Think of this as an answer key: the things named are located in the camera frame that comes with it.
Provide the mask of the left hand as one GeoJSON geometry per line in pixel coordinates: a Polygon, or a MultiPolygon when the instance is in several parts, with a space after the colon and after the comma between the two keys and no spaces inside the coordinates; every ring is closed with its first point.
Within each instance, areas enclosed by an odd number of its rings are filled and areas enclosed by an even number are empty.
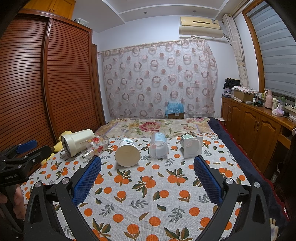
{"type": "Polygon", "coordinates": [[[16,186],[16,191],[14,194],[14,208],[13,211],[17,219],[24,219],[26,214],[26,208],[24,205],[23,193],[20,185],[16,186]]]}

